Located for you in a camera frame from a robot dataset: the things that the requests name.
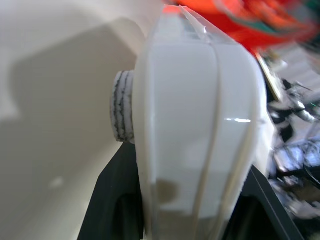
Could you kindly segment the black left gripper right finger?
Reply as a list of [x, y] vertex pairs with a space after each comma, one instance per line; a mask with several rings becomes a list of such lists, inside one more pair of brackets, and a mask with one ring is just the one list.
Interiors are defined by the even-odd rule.
[[304, 240], [267, 178], [255, 166], [228, 222], [226, 240]]

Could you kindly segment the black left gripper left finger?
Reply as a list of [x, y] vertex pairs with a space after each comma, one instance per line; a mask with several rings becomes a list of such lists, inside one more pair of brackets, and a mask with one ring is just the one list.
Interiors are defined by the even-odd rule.
[[144, 213], [134, 127], [134, 71], [117, 73], [110, 99], [115, 140], [122, 145], [99, 175], [77, 240], [142, 240]]

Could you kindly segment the white box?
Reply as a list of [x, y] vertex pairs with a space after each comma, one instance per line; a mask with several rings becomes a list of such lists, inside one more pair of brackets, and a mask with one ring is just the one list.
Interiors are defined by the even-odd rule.
[[137, 59], [132, 119], [147, 240], [221, 240], [269, 121], [239, 43], [164, 6]]

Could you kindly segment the red orange packet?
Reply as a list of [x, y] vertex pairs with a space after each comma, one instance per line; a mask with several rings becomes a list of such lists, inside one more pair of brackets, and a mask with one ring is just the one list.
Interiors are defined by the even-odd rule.
[[320, 32], [320, 0], [163, 0], [199, 14], [249, 52]]

